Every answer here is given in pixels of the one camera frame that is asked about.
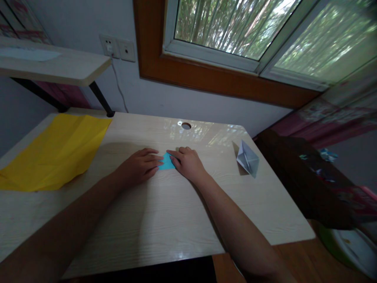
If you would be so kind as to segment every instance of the white wall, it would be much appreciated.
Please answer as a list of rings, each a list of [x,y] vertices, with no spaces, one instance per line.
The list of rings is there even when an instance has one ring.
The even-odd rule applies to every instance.
[[[99,34],[103,33],[131,40],[136,49],[132,0],[29,0],[28,3],[54,45],[102,54]],[[130,113],[238,124],[253,137],[291,111],[140,79],[137,62],[115,60],[114,65]],[[107,69],[96,82],[110,106],[124,111],[113,70]],[[101,109],[90,89],[83,91],[89,103]]]
[[[55,108],[8,77],[0,77],[0,157]]]
[[[328,147],[339,155],[334,165],[357,186],[377,194],[377,130]]]

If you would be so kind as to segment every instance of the electrical socket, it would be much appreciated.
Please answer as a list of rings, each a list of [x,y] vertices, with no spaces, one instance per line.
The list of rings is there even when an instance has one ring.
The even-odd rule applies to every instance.
[[[135,62],[134,43],[128,40],[118,40],[119,52],[122,60]]]
[[[106,56],[119,59],[119,49],[117,39],[115,37],[100,34],[99,40],[101,41],[103,53]]]

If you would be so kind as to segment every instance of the wooden floor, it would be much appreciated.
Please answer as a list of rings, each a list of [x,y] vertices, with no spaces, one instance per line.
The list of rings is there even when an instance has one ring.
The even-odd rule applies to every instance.
[[[311,221],[314,231],[318,224]],[[364,274],[338,262],[323,246],[319,238],[273,247],[284,260],[297,282],[336,283],[373,282]],[[244,283],[229,254],[212,256],[218,283]]]

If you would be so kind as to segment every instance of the yellow paper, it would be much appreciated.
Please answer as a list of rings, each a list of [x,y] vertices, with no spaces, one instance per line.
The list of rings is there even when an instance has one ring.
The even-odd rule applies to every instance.
[[[111,119],[59,114],[7,167],[0,189],[51,191],[90,166]]]

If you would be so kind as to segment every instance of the hand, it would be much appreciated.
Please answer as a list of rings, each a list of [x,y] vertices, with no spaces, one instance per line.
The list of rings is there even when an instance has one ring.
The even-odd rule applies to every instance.
[[[153,177],[159,169],[157,166],[163,165],[159,160],[164,158],[150,153],[158,151],[144,148],[135,152],[108,176],[110,182],[120,188],[126,188],[139,185]]]
[[[167,152],[172,155],[170,158],[178,172],[194,184],[209,176],[195,150],[189,147],[180,147],[179,151],[167,150]]]

